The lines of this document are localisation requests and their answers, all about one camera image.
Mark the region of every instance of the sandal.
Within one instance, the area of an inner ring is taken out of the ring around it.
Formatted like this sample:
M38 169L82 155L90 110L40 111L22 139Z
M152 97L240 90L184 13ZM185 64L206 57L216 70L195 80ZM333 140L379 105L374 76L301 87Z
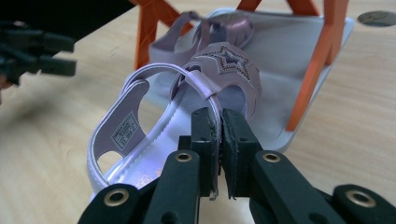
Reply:
M163 71L177 73L177 81L163 115L145 135L137 111L149 89L147 78ZM157 178L167 156L176 150L178 138L191 134L191 113L202 107L208 107L211 113L218 139L215 151L219 153L222 108L242 111L250 119L261 93L257 68L241 49L229 43L209 45L183 68L152 63L138 69L128 76L119 99L93 132L88 148L88 174L93 192L114 183L127 183L140 189ZM237 98L242 98L242 104L235 102ZM109 151L119 153L122 159L104 175L97 161Z
M192 32L180 36L182 28L190 21L200 23ZM248 16L238 11L222 13L208 19L201 18L193 11L183 12L169 31L149 46L149 59L151 63L172 63L183 66L209 43L228 42L241 49L250 41L253 33L253 25ZM154 82L157 92L161 95L169 93L175 77L176 74L172 73L157 76Z

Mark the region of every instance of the wooden table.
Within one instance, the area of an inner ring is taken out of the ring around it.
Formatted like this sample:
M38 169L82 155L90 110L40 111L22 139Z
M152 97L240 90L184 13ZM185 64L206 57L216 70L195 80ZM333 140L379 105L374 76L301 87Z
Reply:
M170 1L179 10L207 14L236 0ZM263 1L260 10L289 10ZM350 1L347 15L396 11L389 0ZM62 54L78 60L71 78L24 75L2 91L0 106L1 223L76 223L89 203L87 145L133 71L137 8L121 15ZM318 189L332 193L353 183L396 204L396 26L356 23L286 156ZM146 130L161 110L144 104ZM101 163L109 166L114 156ZM228 201L224 181L215 202L201 200L201 223L251 223L248 200Z

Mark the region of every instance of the black clamp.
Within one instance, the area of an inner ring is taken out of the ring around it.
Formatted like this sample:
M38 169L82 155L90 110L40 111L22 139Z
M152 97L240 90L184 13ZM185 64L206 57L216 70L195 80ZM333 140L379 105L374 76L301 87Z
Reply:
M19 21L0 21L0 75L19 85L25 72L71 77L76 62L52 58L60 51L74 51L75 40L68 36L34 30Z
M221 157L229 197L249 197L255 223L396 223L396 208L378 194L344 185L328 195L312 187L281 153L262 147L240 113L223 111ZM215 136L207 109L192 113L162 176L141 190L125 184L99 192L79 224L197 223L199 198L209 196Z

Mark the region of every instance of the printed label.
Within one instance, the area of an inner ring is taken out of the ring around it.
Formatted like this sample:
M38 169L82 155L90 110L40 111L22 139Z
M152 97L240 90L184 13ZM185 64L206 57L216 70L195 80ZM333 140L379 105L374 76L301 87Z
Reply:
M111 135L111 139L114 143L117 144L119 149L123 151L123 149L128 144L129 140L131 140L132 135L139 127L139 123L137 119L134 117L134 113L131 112L128 116L122 121L117 130Z

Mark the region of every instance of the orange frame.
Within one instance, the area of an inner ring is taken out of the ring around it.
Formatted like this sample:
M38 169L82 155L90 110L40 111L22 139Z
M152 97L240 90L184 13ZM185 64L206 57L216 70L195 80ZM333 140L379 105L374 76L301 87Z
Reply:
M139 28L137 32L135 69L149 62L149 44L155 40L158 21L171 26L180 15L165 0L129 0L140 6ZM255 11L262 0L241 0L236 9ZM287 0L295 15L319 16L319 11L312 0ZM303 83L291 111L286 130L293 132L298 127L309 106L319 75L325 65L334 61L343 37L348 0L325 0L324 24L318 42L306 69ZM185 27L187 33L192 26Z

